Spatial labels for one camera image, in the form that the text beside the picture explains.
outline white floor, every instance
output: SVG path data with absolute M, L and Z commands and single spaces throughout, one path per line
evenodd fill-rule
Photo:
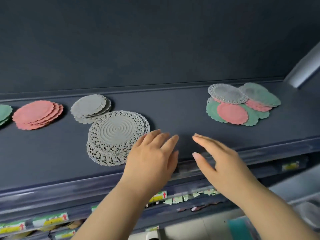
M 238 209 L 168 226 L 160 230 L 161 240 L 232 240 L 225 221 L 240 216 L 243 212 Z M 145 232 L 129 237 L 129 240 L 145 239 Z

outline stack of doilies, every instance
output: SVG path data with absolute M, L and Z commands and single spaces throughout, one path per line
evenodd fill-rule
M 17 127 L 22 130 L 34 130 L 50 124 L 63 111 L 61 104 L 46 100 L 34 101 L 19 108 L 12 116 Z
M 217 83 L 211 85 L 208 92 L 211 97 L 207 101 L 207 114 L 222 123 L 253 126 L 281 104 L 265 87 L 251 82 L 239 88 Z
M 100 165 L 121 165 L 134 143 L 148 132 L 149 122 L 138 113 L 123 110 L 107 113 L 91 125 L 87 153 Z
M 96 122 L 111 108 L 111 101 L 100 94 L 92 94 L 80 98 L 71 107 L 71 114 L 82 124 Z
M 3 125 L 10 119 L 12 107 L 5 104 L 0 104 L 0 125 Z

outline price tag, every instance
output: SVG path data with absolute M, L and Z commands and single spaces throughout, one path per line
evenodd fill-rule
M 299 168 L 299 161 L 287 163 L 282 165 L 282 171 L 289 171 Z
M 76 230 L 68 230 L 54 236 L 56 240 L 70 238 L 76 234 Z
M 66 222 L 68 220 L 69 220 L 68 214 L 65 212 L 65 213 L 60 213 L 56 215 L 35 218 L 32 224 L 36 228 L 41 228 L 43 226 L 57 225 L 62 222 Z
M 26 229 L 26 223 L 23 222 L 12 222 L 0 224 L 0 234 L 19 232 Z
M 155 196 L 153 196 L 151 200 L 149 200 L 149 203 L 156 202 L 159 200 L 164 200 L 166 198 L 167 198 L 167 191 L 160 191 Z
M 154 226 L 154 227 L 151 227 L 151 228 L 147 228 L 146 232 L 152 232 L 152 231 L 156 231 L 156 230 L 159 230 L 159 226 Z
M 97 205 L 91 207 L 91 212 L 94 212 L 97 209 Z

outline teal object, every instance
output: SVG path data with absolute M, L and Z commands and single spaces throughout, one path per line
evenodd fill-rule
M 254 240 L 243 218 L 228 221 L 233 240 Z
M 266 106 L 277 107 L 281 105 L 280 99 L 259 84 L 248 82 L 239 90 L 248 98 Z
M 5 104 L 0 104 L 0 121 L 5 120 L 12 113 L 12 107 Z
M 0 125 L 3 125 L 4 123 L 6 123 L 10 118 L 7 118 L 5 120 L 0 121 Z
M 266 119 L 269 117 L 270 115 L 270 112 L 267 111 L 267 112 L 260 112 L 260 111 L 256 111 L 255 110 L 255 113 L 257 114 L 257 116 L 259 117 L 259 119 Z
M 219 104 L 220 103 L 215 101 L 213 98 L 209 98 L 207 101 L 207 107 L 205 110 L 207 111 L 207 114 L 215 121 L 218 121 L 221 123 L 227 123 L 227 121 L 225 121 L 218 115 L 217 107 L 219 106 Z
M 242 124 L 242 125 L 245 125 L 245 126 L 254 126 L 258 123 L 259 121 L 259 117 L 258 117 L 258 114 L 256 113 L 256 111 L 252 108 L 249 108 L 247 105 L 245 104 L 239 104 L 242 108 L 244 108 L 247 113 L 248 113 L 248 116 L 249 116 L 249 119 L 246 123 Z

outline hand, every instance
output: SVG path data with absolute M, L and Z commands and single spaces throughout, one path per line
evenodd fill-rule
M 209 137 L 194 134 L 192 138 L 216 161 L 214 169 L 201 154 L 194 152 L 192 155 L 199 169 L 210 183 L 233 203 L 241 207 L 253 189 L 263 187 L 236 151 Z
M 179 152 L 173 152 L 173 149 L 179 137 L 169 137 L 169 133 L 161 133 L 158 129 L 139 138 L 128 155 L 119 184 L 144 197 L 147 202 L 158 193 L 178 163 Z

